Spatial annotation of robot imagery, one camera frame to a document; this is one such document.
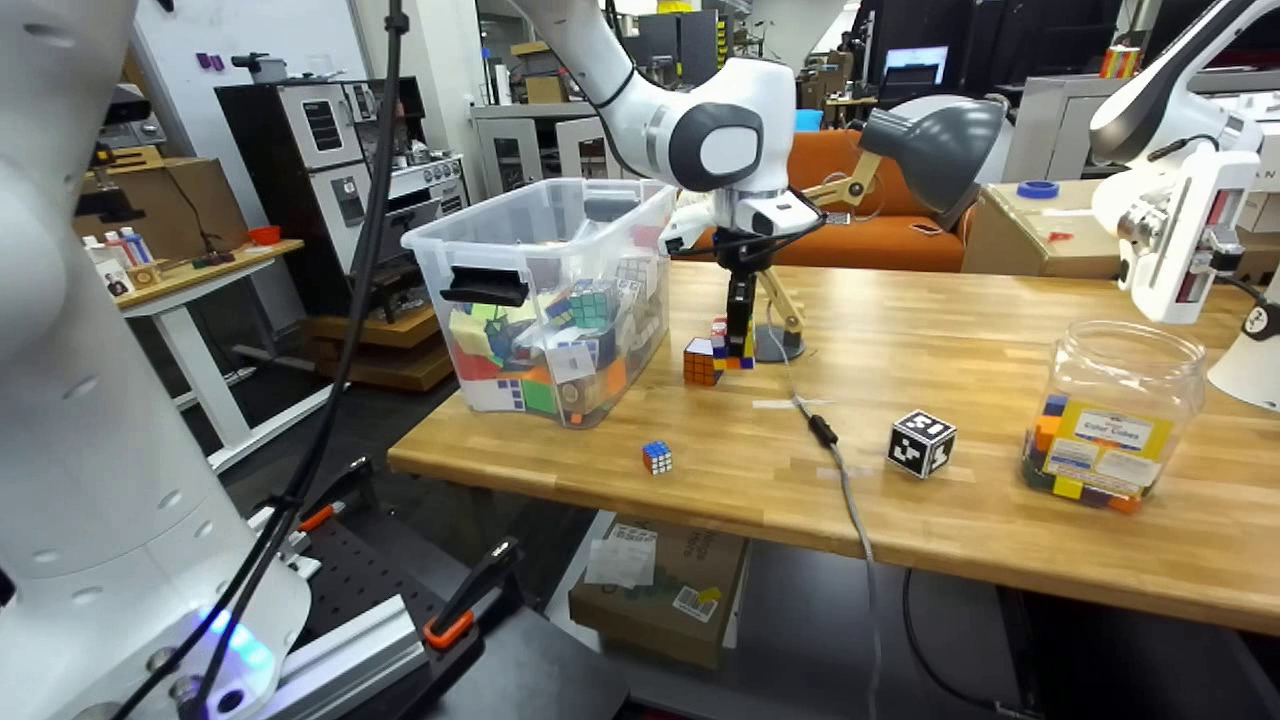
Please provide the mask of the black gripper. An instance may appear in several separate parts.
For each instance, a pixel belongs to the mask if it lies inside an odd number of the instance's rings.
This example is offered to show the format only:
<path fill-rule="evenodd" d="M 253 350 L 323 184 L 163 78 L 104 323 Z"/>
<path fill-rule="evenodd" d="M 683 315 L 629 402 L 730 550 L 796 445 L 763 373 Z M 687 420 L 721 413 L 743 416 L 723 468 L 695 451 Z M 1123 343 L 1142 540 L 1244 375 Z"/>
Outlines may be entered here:
<path fill-rule="evenodd" d="M 754 327 L 751 299 L 754 299 L 754 276 L 773 265 L 774 238 L 751 237 L 751 231 L 710 231 L 710 255 L 726 271 L 726 332 L 723 332 L 723 356 L 726 360 L 751 360 L 754 364 Z"/>

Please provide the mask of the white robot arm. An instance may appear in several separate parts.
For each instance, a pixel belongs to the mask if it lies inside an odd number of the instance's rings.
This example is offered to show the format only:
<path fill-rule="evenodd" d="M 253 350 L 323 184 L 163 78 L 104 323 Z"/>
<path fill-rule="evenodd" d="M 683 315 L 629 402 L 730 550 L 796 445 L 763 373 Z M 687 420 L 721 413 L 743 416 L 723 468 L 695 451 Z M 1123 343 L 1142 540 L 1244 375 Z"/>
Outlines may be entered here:
<path fill-rule="evenodd" d="M 730 56 L 692 92 L 641 75 L 594 0 L 517 0 L 594 108 L 629 171 L 710 196 L 726 281 L 726 350 L 747 356 L 754 276 L 818 225 L 790 190 L 796 78 L 783 63 Z"/>

